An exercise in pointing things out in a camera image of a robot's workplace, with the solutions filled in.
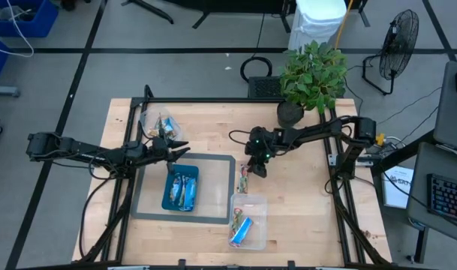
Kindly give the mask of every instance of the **white cable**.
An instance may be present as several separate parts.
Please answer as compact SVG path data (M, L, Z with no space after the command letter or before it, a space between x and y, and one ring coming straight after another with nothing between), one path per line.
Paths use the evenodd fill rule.
M392 140L395 140L395 141L399 141L399 143L401 143L403 145L403 147L407 146L407 145L405 145L405 143L401 139L399 139L399 138L397 138L395 136L388 136L387 139L392 139Z
M21 57L25 57L25 58L30 58L35 54L35 50L33 49L32 45L26 40L26 37L20 31L20 28L18 28L18 24L17 24L17 21L15 20L16 17L15 17L15 14L13 13L13 7L11 7L10 0L6 0L6 2L8 3L8 7L10 7L11 19L13 20L13 24L14 24L15 28L17 29L18 34L20 34L20 37L25 41L26 45L28 45L28 47L30 47L30 50L32 51L32 53L30 53L29 55L24 55L21 53L7 52L2 49L0 49L0 53L6 53L11 56L21 56Z

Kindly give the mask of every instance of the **black fan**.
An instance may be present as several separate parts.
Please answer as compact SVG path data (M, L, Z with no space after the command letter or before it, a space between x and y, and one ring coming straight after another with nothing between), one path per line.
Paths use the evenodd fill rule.
M377 55L363 60L362 78L383 95L392 94L395 78L403 72L410 61L416 37L418 37L418 15L411 10L399 13L390 23L381 51ZM392 81L390 92L382 90L365 76L366 62L377 57L380 57L380 75L386 80Z

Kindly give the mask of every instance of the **wooden tabletop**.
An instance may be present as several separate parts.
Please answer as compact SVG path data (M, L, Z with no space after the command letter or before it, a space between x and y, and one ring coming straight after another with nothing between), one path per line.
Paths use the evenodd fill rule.
M130 102L130 99L111 101L101 146L111 149L123 143ZM181 126L183 140L190 142L192 153L232 155L238 170L240 164L248 162L249 156L244 154L243 145L228 138L228 132L234 129L250 131L258 125L268 130L277 127L276 105L157 103L149 104L149 110L151 106L167 109ZM336 108L339 116L356 115L353 100L337 100ZM317 112L305 112L305 117L295 128L319 123ZM234 136L241 141L248 140L246 134ZM296 151L271 159L266 165L266 178L250 174L248 192L261 194L268 200L265 250L240 251L229 247L228 225L142 220L130 216L123 264L176 265L179 259L186 259L189 266L285 266L288 260L295 260L297 266L342 266L333 200L323 190L329 178L325 155L323 141L306 143ZM95 174L103 176L107 172L97 169ZM372 181L369 169L356 168L356 175ZM100 183L100 180L92 179L90 192ZM113 187L114 181L106 184L89 204L84 232L86 251L105 229ZM353 180L352 191L360 229L366 232L368 240L382 257L391 261L374 188L363 181ZM116 230L112 251L116 249L118 237ZM356 262L353 236L348 227L347 237L351 259ZM79 258L76 247L74 260Z

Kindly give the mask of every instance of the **computer keyboard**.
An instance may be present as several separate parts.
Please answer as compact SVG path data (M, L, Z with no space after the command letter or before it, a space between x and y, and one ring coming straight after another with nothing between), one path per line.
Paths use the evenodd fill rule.
M457 221L457 180L429 174L428 211L444 215Z

